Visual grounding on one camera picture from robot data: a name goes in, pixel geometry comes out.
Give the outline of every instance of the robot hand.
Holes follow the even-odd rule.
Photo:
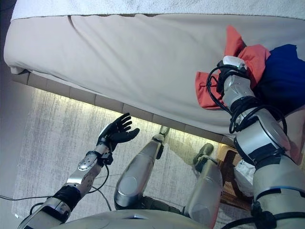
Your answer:
[[[109,151],[113,152],[118,143],[128,142],[134,139],[140,130],[139,128],[135,128],[134,130],[127,132],[131,129],[130,125],[132,124],[132,121],[128,122],[130,119],[130,114],[125,113],[113,123],[108,124],[101,131],[96,145],[106,145],[109,148]]]

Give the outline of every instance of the white blanket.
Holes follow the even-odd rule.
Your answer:
[[[11,20],[62,15],[203,13],[305,19],[304,0],[18,0]]]

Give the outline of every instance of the red cloth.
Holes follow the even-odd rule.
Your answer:
[[[270,56],[270,52],[262,45],[257,44],[253,46],[246,46],[241,35],[237,30],[229,25],[227,27],[227,41],[224,51],[225,56],[237,56],[244,60],[248,67],[248,74],[251,80],[251,88],[254,88],[262,78],[265,61]],[[207,87],[206,79],[209,73],[197,72],[195,79],[195,89],[198,103],[205,109],[218,109],[219,107],[210,98]],[[211,92],[217,99],[221,95],[216,91],[217,83],[212,79]]]

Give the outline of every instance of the white object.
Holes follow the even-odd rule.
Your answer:
[[[240,59],[238,57],[235,57],[235,56],[225,56],[223,58],[223,63],[233,65],[233,66],[236,66],[236,67],[239,67],[241,64],[243,64],[244,67],[247,69],[247,66],[244,63],[244,60]]]
[[[244,160],[241,160],[237,166],[234,167],[235,181],[237,182],[238,188],[247,197],[253,196],[254,172],[255,167]]]
[[[203,13],[280,16],[305,19],[304,0],[18,0],[12,20],[95,14]]]

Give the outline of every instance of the gray rug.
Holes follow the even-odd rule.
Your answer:
[[[36,89],[24,132],[14,198],[53,195],[65,183],[87,151],[94,148],[100,130],[120,115]],[[114,162],[109,166],[110,177],[102,188],[112,209],[117,180],[132,158],[160,128],[157,124],[141,119],[132,118],[132,121],[133,127],[138,127],[141,131],[134,140],[117,146],[113,153]],[[198,176],[190,166],[192,158],[207,142],[214,145],[213,155],[216,156],[218,143],[170,130],[163,155],[155,163],[145,195],[182,209]],[[105,175],[104,169],[94,185],[100,185]],[[24,218],[33,204],[44,200],[15,201],[12,213]],[[79,202],[69,221],[104,211],[108,211],[108,208],[102,196],[98,192],[88,194]],[[222,204],[215,228],[248,216],[243,210]]]

